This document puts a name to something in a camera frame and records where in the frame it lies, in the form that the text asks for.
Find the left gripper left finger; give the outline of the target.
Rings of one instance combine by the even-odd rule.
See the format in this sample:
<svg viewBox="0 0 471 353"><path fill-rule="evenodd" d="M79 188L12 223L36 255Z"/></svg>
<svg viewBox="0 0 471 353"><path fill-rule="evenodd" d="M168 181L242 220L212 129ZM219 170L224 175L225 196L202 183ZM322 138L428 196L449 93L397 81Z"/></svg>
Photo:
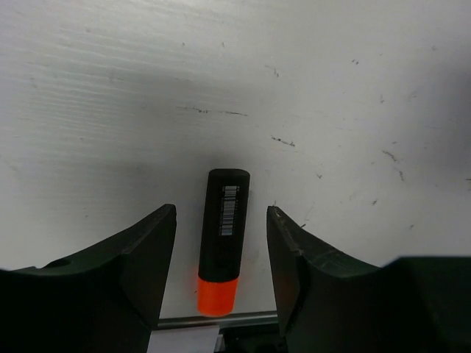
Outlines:
<svg viewBox="0 0 471 353"><path fill-rule="evenodd" d="M145 352L159 323L176 234L165 204L42 267L1 272L3 352Z"/></svg>

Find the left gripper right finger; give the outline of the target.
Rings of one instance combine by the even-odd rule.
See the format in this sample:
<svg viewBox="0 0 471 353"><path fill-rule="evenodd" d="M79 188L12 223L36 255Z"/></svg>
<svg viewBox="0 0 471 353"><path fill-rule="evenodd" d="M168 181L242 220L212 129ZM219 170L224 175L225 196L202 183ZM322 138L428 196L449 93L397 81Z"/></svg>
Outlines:
<svg viewBox="0 0 471 353"><path fill-rule="evenodd" d="M266 233L280 334L290 352L470 350L468 257L401 257L376 267L273 206Z"/></svg>

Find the orange capped black highlighter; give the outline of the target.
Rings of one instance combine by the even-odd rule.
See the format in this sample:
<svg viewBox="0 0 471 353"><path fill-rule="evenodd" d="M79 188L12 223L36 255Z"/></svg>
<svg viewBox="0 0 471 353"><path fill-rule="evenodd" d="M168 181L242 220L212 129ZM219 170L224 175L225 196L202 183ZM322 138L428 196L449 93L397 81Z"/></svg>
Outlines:
<svg viewBox="0 0 471 353"><path fill-rule="evenodd" d="M208 174L199 254L197 309L222 317L234 308L244 243L250 174L213 169Z"/></svg>

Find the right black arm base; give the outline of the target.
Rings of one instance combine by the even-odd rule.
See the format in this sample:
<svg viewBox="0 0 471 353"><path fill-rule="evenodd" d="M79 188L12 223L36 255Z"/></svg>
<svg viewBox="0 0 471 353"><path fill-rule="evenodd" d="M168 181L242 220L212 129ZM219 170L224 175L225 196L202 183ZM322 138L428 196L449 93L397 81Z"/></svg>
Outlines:
<svg viewBox="0 0 471 353"><path fill-rule="evenodd" d="M222 330L225 353L286 353L286 340L280 336L277 324L230 327Z"/></svg>

